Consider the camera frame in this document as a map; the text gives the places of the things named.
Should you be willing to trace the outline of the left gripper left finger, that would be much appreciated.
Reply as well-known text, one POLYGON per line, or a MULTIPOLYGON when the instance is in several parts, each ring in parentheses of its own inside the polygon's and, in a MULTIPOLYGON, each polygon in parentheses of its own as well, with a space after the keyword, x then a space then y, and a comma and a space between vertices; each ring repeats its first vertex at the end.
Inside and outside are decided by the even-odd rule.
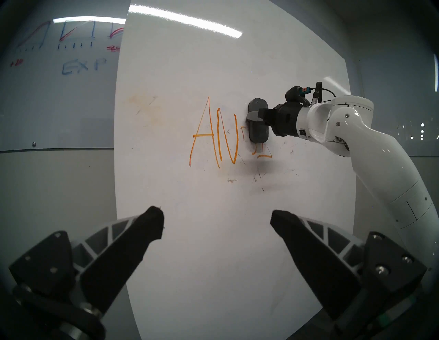
POLYGON ((164 214, 155 206, 108 223, 82 241, 71 242, 58 230, 9 266, 14 293, 56 317, 85 315, 84 305, 104 315, 163 230, 164 214))

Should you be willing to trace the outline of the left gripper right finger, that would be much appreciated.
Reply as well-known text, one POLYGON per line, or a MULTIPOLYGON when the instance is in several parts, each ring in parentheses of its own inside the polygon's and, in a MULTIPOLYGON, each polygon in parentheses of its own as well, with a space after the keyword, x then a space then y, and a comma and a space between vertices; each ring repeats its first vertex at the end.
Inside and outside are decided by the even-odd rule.
POLYGON ((378 334, 416 302, 427 267, 384 234, 363 242, 284 210, 272 211, 270 225, 333 321, 330 334, 378 334))

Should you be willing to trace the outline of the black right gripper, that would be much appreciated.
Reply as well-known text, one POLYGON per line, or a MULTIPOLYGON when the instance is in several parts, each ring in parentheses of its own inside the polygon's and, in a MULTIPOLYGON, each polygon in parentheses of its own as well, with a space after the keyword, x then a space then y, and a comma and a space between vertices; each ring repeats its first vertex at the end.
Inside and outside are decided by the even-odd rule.
POLYGON ((260 108, 247 113, 246 121, 249 128, 257 124, 270 126, 276 136, 299 137, 297 118, 303 108, 301 103, 285 102, 272 109, 260 108))

